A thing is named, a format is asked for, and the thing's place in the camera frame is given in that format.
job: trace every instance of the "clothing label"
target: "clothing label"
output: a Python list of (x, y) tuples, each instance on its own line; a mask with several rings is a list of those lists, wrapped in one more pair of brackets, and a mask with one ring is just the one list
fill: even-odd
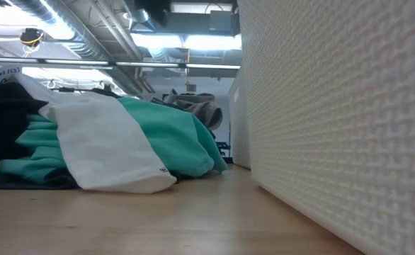
[(7, 83), (12, 79), (14, 74), (22, 72), (22, 66), (18, 64), (10, 64), (0, 67), (0, 85)]

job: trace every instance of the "white textured panel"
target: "white textured panel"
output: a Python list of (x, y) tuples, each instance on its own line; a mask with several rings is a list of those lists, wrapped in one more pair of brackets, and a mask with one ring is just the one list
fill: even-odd
[(415, 255), (415, 0), (239, 0), (251, 168), (369, 254)]
[(229, 111), (231, 118), (231, 143), (233, 162), (250, 168), (249, 130), (246, 117), (246, 94), (244, 75), (240, 69), (229, 90)]

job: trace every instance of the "white wall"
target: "white wall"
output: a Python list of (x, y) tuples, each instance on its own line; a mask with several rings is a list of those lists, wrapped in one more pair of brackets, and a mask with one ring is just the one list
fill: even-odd
[[(167, 94), (171, 89), (175, 89), (178, 93), (186, 93), (185, 77), (176, 77), (165, 79), (163, 77), (148, 77), (148, 82), (156, 91), (155, 95), (162, 98), (162, 94)], [(215, 103), (217, 103), (223, 112), (223, 121), (221, 126), (214, 130), (217, 142), (228, 142), (229, 140), (229, 96), (228, 91), (233, 84), (234, 78), (222, 78), (219, 81), (216, 78), (195, 77), (190, 78), (192, 84), (197, 85), (196, 93), (209, 93), (215, 95)], [(143, 95), (143, 99), (147, 99), (149, 95)]]

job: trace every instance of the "gray garment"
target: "gray garment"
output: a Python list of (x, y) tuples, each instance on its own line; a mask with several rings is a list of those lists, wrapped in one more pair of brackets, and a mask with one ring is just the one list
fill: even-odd
[(214, 102), (215, 96), (208, 93), (178, 95), (172, 89), (165, 98), (165, 103), (172, 103), (185, 111), (191, 112), (210, 130), (216, 130), (222, 124), (222, 109)]

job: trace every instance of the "wooden table surface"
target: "wooden table surface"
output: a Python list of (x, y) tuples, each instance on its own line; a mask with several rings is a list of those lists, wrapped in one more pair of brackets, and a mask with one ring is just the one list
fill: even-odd
[(0, 191), (0, 254), (361, 254), (234, 167), (153, 195)]

